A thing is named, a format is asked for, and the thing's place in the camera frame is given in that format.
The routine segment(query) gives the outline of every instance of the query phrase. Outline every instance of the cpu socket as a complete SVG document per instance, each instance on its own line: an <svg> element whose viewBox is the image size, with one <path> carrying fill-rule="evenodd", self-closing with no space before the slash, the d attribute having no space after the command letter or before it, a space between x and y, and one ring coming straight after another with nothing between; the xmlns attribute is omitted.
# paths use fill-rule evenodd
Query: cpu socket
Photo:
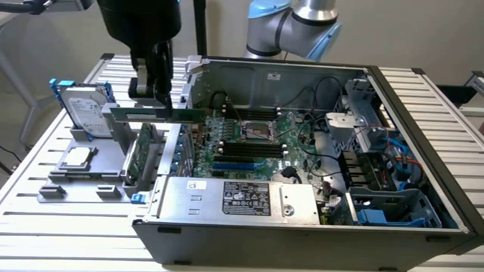
<svg viewBox="0 0 484 272"><path fill-rule="evenodd" d="M274 141L273 122L246 121L241 124L241 137L243 140Z"/></svg>

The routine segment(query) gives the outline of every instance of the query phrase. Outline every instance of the blue pcie slot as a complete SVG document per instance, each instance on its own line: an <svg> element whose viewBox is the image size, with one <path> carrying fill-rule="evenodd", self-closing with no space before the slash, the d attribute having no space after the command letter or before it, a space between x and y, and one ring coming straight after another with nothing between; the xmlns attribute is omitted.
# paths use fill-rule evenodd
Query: blue pcie slot
<svg viewBox="0 0 484 272"><path fill-rule="evenodd" d="M225 169L225 170L249 170L255 171L258 169L258 165L254 163L214 163L214 169Z"/></svg>

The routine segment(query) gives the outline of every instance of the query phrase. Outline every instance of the sticker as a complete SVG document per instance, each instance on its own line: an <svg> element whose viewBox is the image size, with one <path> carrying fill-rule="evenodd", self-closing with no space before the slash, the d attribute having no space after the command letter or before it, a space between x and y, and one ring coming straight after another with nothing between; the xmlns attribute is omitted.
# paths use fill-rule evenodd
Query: sticker
<svg viewBox="0 0 484 272"><path fill-rule="evenodd" d="M187 183L189 190L206 190L207 189L207 181L205 180L190 180Z"/></svg>
<svg viewBox="0 0 484 272"><path fill-rule="evenodd" d="M98 102L93 99L71 98L70 104L78 123L85 131L95 137L111 138L109 124L106 123Z"/></svg>
<svg viewBox="0 0 484 272"><path fill-rule="evenodd" d="M225 182L222 211L231 215L271 216L270 184Z"/></svg>
<svg viewBox="0 0 484 272"><path fill-rule="evenodd" d="M281 74L267 74L269 80L281 80Z"/></svg>

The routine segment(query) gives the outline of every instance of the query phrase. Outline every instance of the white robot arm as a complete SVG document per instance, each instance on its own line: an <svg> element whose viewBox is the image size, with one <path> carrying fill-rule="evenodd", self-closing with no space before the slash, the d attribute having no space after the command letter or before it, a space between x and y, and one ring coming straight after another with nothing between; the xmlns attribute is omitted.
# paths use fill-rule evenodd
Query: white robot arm
<svg viewBox="0 0 484 272"><path fill-rule="evenodd" d="M335 0L254 0L247 58L281 59L283 51L319 61L339 36Z"/></svg>

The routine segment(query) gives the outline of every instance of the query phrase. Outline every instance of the white wall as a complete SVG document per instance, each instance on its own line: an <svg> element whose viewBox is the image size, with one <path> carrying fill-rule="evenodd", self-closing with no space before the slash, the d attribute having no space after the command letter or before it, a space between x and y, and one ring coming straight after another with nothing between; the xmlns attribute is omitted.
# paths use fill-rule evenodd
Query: white wall
<svg viewBox="0 0 484 272"><path fill-rule="evenodd" d="M194 10L183 0L177 55L197 53ZM326 62L422 67L438 83L461 84L484 70L483 0L338 0L345 30ZM210 54L242 56L250 0L209 0ZM0 36L27 86L49 94L51 77L82 80L105 52L127 53L86 12L19 16Z"/></svg>

